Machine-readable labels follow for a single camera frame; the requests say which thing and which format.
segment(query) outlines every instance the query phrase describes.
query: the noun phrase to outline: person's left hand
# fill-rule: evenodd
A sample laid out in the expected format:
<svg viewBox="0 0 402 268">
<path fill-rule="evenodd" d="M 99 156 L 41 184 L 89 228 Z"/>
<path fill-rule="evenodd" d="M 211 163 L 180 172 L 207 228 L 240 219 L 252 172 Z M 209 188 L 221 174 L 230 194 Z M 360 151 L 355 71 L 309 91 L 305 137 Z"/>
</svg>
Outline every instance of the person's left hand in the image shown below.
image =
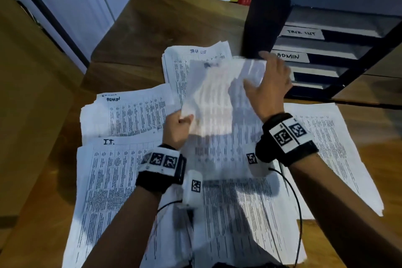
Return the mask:
<svg viewBox="0 0 402 268">
<path fill-rule="evenodd" d="M 181 110 L 171 113 L 166 117 L 163 127 L 162 143 L 170 145 L 179 150 L 188 138 L 191 122 L 194 115 L 191 114 L 183 119 L 180 118 Z"/>
</svg>

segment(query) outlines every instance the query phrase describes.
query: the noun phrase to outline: drawer label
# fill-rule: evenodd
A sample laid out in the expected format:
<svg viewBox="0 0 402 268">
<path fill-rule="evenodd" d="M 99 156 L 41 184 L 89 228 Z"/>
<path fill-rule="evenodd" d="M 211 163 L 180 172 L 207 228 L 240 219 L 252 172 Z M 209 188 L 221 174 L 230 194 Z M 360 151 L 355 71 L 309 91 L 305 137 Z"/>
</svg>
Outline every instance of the drawer label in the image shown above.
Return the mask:
<svg viewBox="0 0 402 268">
<path fill-rule="evenodd" d="M 271 50 L 271 53 L 275 53 L 279 58 L 283 59 L 284 61 L 310 62 L 307 53 L 281 50 Z"/>
<path fill-rule="evenodd" d="M 283 26 L 281 34 L 279 36 L 293 36 L 293 37 L 304 37 L 313 38 L 318 40 L 324 40 L 324 35 L 319 29 L 310 29 L 294 26 Z"/>
</svg>

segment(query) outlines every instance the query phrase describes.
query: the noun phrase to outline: wooden table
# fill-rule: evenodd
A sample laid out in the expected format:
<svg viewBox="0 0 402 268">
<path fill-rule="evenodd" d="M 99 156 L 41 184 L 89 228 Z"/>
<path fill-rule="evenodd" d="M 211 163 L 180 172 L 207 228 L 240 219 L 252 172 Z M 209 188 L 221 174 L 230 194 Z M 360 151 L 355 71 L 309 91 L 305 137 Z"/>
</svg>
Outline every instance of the wooden table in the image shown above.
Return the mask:
<svg viewBox="0 0 402 268">
<path fill-rule="evenodd" d="M 210 46 L 228 40 L 239 53 L 247 8 L 217 0 L 131 0 L 93 53 L 63 128 L 20 218 L 0 267 L 60 267 L 76 197 L 80 109 L 96 93 L 163 83 L 161 56 L 172 45 Z M 402 236 L 402 112 L 339 105 L 385 205 L 384 222 Z M 314 221 L 305 222 L 308 260 L 300 267 L 343 267 Z"/>
</svg>

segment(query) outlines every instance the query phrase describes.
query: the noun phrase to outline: hand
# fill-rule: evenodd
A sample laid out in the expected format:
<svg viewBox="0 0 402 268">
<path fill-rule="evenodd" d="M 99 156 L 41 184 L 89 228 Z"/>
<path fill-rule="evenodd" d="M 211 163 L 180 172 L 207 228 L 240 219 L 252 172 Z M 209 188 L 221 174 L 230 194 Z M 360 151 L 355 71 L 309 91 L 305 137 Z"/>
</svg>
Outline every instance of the hand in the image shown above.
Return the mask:
<svg viewBox="0 0 402 268">
<path fill-rule="evenodd" d="M 267 61 L 261 84 L 255 87 L 244 79 L 243 85 L 255 113 L 265 123 L 275 114 L 284 112 L 283 98 L 293 85 L 290 68 L 283 60 L 266 51 L 259 52 L 259 55 Z"/>
<path fill-rule="evenodd" d="M 165 126 L 163 127 L 162 143 L 168 144 L 179 150 L 188 138 L 190 124 L 194 119 L 191 114 L 183 119 L 180 118 L 181 110 L 178 110 L 166 117 Z"/>
</svg>

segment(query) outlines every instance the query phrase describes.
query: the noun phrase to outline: forearm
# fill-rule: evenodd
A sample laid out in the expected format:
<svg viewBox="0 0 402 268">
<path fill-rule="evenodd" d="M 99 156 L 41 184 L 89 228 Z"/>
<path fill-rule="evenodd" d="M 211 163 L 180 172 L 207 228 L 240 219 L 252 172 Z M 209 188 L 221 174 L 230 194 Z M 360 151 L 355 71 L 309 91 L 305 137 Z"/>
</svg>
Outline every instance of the forearm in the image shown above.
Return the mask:
<svg viewBox="0 0 402 268">
<path fill-rule="evenodd" d="M 319 157 L 289 167 L 320 228 L 348 267 L 402 266 L 402 240 Z"/>
<path fill-rule="evenodd" d="M 137 186 L 104 231 L 82 267 L 139 267 L 161 197 L 161 193 L 152 193 Z"/>
</svg>

